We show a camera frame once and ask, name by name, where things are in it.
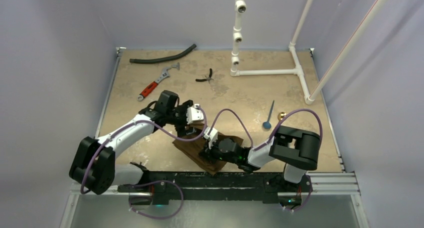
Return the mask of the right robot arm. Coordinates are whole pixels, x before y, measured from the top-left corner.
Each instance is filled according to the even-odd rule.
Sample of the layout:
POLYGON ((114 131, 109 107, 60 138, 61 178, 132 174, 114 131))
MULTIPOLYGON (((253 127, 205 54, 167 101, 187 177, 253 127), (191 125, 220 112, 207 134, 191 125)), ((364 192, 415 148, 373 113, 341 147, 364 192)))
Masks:
POLYGON ((262 147, 242 147, 232 137, 219 138, 216 129, 204 136, 206 143, 199 156, 210 163, 227 162, 246 173, 253 173, 265 164, 279 160, 285 163, 280 184, 288 192, 300 186, 307 171, 318 167, 322 138, 315 132, 281 125, 262 147))

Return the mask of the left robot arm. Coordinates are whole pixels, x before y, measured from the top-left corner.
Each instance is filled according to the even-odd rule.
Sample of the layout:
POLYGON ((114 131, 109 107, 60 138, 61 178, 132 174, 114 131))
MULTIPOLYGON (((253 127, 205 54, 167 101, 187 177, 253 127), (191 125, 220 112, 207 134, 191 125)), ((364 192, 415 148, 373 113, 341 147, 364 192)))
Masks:
POLYGON ((130 185, 138 193, 146 191, 149 179, 147 169, 136 163, 116 165, 116 159, 139 140, 162 131, 183 142, 195 141, 185 136, 191 132, 189 125, 203 122, 207 128, 207 117, 199 104, 192 100, 179 104, 179 96, 164 90, 158 100, 142 108, 134 118, 118 129, 99 137, 83 138, 69 170, 69 177, 80 184, 82 195, 93 192, 103 194, 111 186, 130 185))

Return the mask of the blue spoon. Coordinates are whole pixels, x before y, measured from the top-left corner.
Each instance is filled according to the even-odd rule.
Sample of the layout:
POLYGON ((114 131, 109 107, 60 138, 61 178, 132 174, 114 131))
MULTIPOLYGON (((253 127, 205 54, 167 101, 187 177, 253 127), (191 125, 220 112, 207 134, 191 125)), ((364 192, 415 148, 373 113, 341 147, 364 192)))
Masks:
POLYGON ((270 120, 271 120, 271 116, 272 116, 272 113, 273 113, 273 110, 274 110, 274 105, 275 105, 275 101, 273 100, 272 103, 271 103, 269 112, 268 112, 267 119, 266 119, 266 121, 264 121, 262 123, 262 127, 265 130, 270 130, 271 127, 272 127, 272 124, 270 123, 270 120))

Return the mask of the black pliers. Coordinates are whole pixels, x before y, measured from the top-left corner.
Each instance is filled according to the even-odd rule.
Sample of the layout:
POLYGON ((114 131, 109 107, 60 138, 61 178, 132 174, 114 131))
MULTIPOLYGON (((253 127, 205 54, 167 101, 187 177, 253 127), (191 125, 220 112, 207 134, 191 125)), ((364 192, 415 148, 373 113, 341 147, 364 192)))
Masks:
POLYGON ((201 83, 201 82, 208 82, 208 83, 210 83, 210 81, 213 81, 214 80, 212 78, 212 76, 213 76, 213 69, 210 68, 208 75, 205 75, 204 78, 196 78, 195 81, 196 82, 199 82, 199 83, 201 83))

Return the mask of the red handled adjustable wrench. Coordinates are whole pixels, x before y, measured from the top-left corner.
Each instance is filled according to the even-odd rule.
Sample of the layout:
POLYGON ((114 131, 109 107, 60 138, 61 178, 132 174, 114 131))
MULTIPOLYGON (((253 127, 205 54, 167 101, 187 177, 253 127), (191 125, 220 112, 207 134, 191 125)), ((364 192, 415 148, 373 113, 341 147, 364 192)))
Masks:
POLYGON ((177 62, 176 64, 173 64, 168 67, 164 67, 161 71, 160 76, 151 82, 147 87, 145 87, 142 92, 137 96, 137 101, 141 102, 143 99, 145 99, 157 86, 160 82, 162 82, 164 79, 170 77, 169 70, 171 69, 177 69, 180 70, 180 63, 177 62))

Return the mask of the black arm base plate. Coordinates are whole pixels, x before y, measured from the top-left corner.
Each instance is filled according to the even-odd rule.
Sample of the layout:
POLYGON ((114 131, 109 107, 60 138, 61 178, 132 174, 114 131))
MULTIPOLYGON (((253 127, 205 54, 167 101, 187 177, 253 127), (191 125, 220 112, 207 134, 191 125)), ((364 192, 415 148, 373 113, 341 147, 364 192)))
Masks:
POLYGON ((154 205, 171 200, 260 201, 264 204, 300 204, 300 194, 312 191, 310 178, 300 183, 284 180, 281 172, 147 171, 136 185, 122 184, 119 193, 147 193, 154 205))

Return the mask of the aluminium frame rail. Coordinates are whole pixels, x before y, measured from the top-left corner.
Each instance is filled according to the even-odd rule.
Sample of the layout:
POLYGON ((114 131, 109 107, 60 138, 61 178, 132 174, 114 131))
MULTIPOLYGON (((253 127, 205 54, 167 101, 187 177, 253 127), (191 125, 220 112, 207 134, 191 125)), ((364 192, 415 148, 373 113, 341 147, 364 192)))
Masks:
MULTIPOLYGON (((111 87, 108 91, 97 127, 97 134, 103 135, 116 128, 119 118, 128 118, 141 103, 130 95, 132 91, 145 85, 159 71, 159 64, 134 64, 131 59, 153 59, 159 56, 173 55, 173 50, 148 50, 120 48, 111 87)), ((276 107, 284 111, 290 108, 304 108, 303 90, 295 70, 302 66, 304 78, 311 85, 318 82, 314 62, 307 51, 293 55, 291 51, 247 50, 240 56, 240 70, 260 71, 259 76, 231 76, 228 64, 231 54, 228 50, 195 50, 179 60, 182 65, 180 74, 173 74, 164 83, 181 97, 189 95, 195 100, 209 96, 202 105, 209 111, 208 122, 212 123, 214 114, 226 103, 244 117, 246 127, 254 140, 264 139, 267 133, 260 125, 260 118, 265 116, 265 103, 276 100, 276 107), (196 82, 213 70, 210 82, 196 82), (271 90, 280 88, 281 95, 273 96, 271 90)), ((320 116, 323 125, 324 141, 319 155, 317 171, 307 176, 312 190, 303 196, 346 196, 352 202, 353 223, 356 227, 366 227, 367 222, 359 201, 360 189, 354 173, 346 173, 342 157, 334 135, 331 120, 324 99, 319 97, 311 108, 320 116)), ((118 160, 118 165, 127 165, 128 161, 151 161, 151 171, 164 172, 206 172, 171 143, 163 134, 153 135, 137 142, 118 160)), ((283 164, 273 161, 265 166, 264 172, 282 173, 283 164)), ((217 173, 244 173, 236 171, 234 165, 227 165, 217 173)))

